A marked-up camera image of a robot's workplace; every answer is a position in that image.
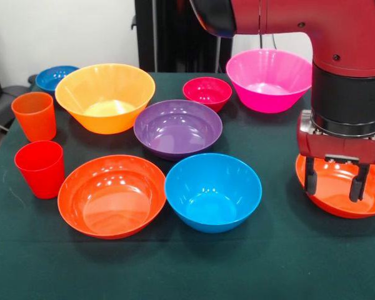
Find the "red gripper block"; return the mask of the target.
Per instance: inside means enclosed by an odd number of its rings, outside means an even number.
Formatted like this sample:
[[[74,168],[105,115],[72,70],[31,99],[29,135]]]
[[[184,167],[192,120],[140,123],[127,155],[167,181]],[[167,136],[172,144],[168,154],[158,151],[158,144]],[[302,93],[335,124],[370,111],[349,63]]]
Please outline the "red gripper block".
[[[349,198],[356,203],[363,199],[369,164],[375,164],[375,140],[369,138],[342,138],[325,134],[309,134],[297,129],[299,152],[306,157],[304,173],[304,190],[308,195],[316,193],[317,173],[314,169],[314,158],[327,156],[345,156],[359,161],[358,173],[353,177]]]

